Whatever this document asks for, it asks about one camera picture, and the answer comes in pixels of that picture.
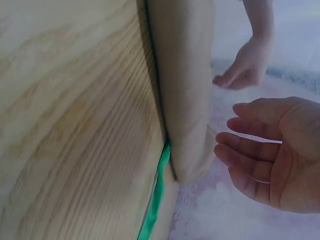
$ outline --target wrist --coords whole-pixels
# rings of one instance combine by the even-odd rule
[[[273,43],[274,38],[275,34],[273,30],[270,30],[268,32],[253,32],[252,34],[252,39],[270,45]]]

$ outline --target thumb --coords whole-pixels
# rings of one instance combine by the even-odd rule
[[[222,76],[216,76],[213,83],[221,88],[227,88],[236,80],[241,70],[242,68],[236,60]]]

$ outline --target fingernail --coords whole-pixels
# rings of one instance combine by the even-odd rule
[[[237,103],[235,105],[233,105],[234,108],[243,108],[247,105],[247,103],[245,102],[240,102],[240,103]]]

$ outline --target light wooden panel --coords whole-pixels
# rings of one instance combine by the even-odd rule
[[[0,1],[0,239],[136,239],[164,145],[144,5]]]

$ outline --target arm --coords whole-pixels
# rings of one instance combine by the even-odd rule
[[[272,42],[274,38],[273,0],[243,0],[252,27],[252,37]]]
[[[226,89],[261,84],[266,74],[274,39],[273,0],[243,0],[252,26],[252,37],[239,50],[234,63],[213,83]]]

